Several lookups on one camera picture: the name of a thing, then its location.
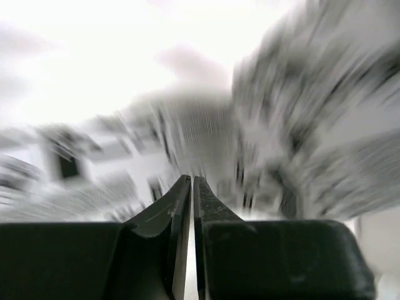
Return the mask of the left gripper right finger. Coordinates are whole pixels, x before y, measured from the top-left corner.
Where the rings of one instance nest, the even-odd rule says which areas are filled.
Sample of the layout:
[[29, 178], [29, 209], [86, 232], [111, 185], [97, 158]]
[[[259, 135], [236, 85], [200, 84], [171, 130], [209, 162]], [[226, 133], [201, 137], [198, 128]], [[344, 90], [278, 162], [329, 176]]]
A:
[[354, 234], [332, 220], [245, 221], [193, 183], [200, 299], [374, 299]]

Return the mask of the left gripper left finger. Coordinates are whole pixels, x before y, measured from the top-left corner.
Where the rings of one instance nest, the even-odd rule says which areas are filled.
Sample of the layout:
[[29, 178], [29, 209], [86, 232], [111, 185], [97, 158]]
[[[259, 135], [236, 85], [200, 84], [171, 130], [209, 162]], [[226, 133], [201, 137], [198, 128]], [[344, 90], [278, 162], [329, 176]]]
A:
[[1, 225], [2, 299], [182, 299], [191, 178], [130, 220]]

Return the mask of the newspaper print trousers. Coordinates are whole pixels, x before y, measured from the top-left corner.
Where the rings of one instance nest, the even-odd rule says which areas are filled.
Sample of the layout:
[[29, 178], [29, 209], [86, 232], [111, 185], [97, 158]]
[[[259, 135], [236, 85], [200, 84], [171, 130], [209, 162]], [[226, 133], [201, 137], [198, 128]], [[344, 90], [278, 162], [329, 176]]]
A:
[[399, 2], [300, 4], [230, 89], [185, 84], [79, 126], [3, 129], [1, 219], [123, 220], [182, 174], [274, 218], [398, 208]]

